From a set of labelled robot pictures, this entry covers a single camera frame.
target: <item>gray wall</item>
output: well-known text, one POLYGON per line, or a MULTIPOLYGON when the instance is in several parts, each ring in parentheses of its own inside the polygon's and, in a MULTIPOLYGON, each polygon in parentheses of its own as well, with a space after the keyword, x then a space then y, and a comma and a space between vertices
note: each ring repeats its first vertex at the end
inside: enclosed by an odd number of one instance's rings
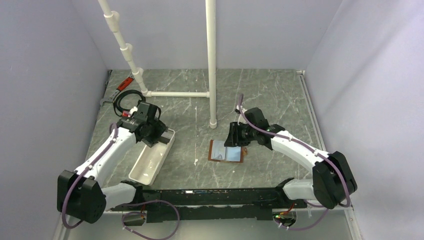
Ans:
POLYGON ((0 16, 0 239, 51 239, 57 177, 85 159, 107 69, 69 0, 1 1, 0 16))
POLYGON ((306 69, 330 151, 347 156, 365 239, 424 236, 424 2, 344 0, 306 69))
MULTIPOLYGON (((72 0, 110 69, 128 69, 97 1, 72 0)), ((342 0, 217 0, 218 68, 305 69, 342 0)), ((109 0, 144 69, 207 68, 204 0, 109 0)))

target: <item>vertical white pipe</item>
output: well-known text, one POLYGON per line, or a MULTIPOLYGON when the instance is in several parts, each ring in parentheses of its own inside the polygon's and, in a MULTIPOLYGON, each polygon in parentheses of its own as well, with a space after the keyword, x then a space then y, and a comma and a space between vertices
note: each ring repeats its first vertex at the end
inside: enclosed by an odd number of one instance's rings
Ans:
POLYGON ((98 0, 98 3, 100 4, 100 7, 103 10, 104 15, 106 16, 112 15, 111 8, 109 7, 109 4, 106 0, 98 0))
POLYGON ((107 25, 109 26, 110 30, 113 32, 113 35, 115 36, 116 41, 119 44, 119 48, 122 52, 122 55, 124 56, 129 67, 131 68, 135 81, 140 86, 141 92, 143 94, 147 94, 148 89, 146 88, 143 81, 143 69, 140 67, 137 67, 136 64, 134 63, 131 50, 129 52, 126 51, 127 43, 125 42, 124 37, 122 36, 119 30, 119 14, 116 11, 111 11, 111 8, 109 7, 107 0, 98 0, 98 3, 100 4, 101 9, 103 10, 104 18, 106 19, 107 25))
POLYGON ((206 5, 206 37, 207 37, 207 65, 209 72, 209 126, 217 127, 217 58, 216 58, 216 26, 215 0, 205 0, 206 5))

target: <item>marble surface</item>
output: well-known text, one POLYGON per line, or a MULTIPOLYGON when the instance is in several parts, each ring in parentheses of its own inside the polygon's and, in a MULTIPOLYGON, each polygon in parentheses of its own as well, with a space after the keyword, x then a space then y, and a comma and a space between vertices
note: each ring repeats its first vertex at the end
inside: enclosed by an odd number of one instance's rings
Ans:
MULTIPOLYGON (((105 96, 130 74, 112 71, 105 96)), ((145 85, 152 91, 205 92, 207 69, 145 70, 145 85)), ((260 188, 275 187, 283 180, 310 178, 311 174, 289 157, 252 142, 243 163, 208 160, 210 140, 225 140, 229 123, 237 121, 234 112, 238 95, 244 94, 243 107, 259 107, 270 124, 285 127, 300 140, 319 147, 307 101, 295 70, 219 69, 216 73, 216 117, 218 126, 209 128, 209 99, 187 97, 150 97, 147 102, 162 108, 161 120, 176 131, 175 142, 156 177, 152 189, 260 188)), ((140 90, 134 81, 126 90, 140 90)), ((123 107, 137 104, 137 96, 122 100, 123 107)), ((119 119, 111 103, 99 110, 87 158, 109 136, 108 126, 119 119)), ((106 179, 103 187, 128 179, 144 144, 132 147, 106 179)))

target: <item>white plastic tray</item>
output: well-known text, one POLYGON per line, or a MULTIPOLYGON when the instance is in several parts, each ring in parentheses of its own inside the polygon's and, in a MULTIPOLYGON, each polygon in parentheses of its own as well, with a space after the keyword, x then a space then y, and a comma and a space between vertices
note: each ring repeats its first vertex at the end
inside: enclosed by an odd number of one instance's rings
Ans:
POLYGON ((168 129, 168 133, 172 134, 172 137, 167 144, 158 142, 153 147, 144 146, 129 172, 129 179, 144 185, 153 184, 175 140, 175 131, 168 129))

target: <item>white pvc pipe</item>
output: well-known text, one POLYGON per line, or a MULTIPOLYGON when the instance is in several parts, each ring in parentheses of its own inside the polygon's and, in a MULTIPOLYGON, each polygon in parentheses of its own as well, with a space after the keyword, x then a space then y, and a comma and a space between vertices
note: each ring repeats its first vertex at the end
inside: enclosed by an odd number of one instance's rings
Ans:
POLYGON ((109 29, 113 32, 113 35, 115 36, 116 41, 119 44, 119 48, 122 52, 122 55, 124 56, 129 67, 131 68, 132 75, 134 76, 135 81, 138 83, 138 85, 140 85, 141 92, 143 94, 146 94, 148 92, 148 89, 146 88, 143 81, 143 69, 141 67, 136 66, 131 51, 124 52, 127 49, 127 44, 119 30, 119 14, 116 11, 111 11, 107 0, 98 0, 98 3, 100 4, 101 9, 103 10, 103 16, 106 19, 109 29))
POLYGON ((209 92, 148 91, 146 97, 208 98, 209 92))
POLYGON ((216 58, 216 27, 215 27, 215 0, 205 0, 206 5, 206 38, 207 38, 207 65, 209 72, 209 126, 217 127, 217 58, 216 58))
POLYGON ((98 0, 101 9, 103 10, 104 15, 110 16, 112 15, 111 8, 106 0, 98 0))

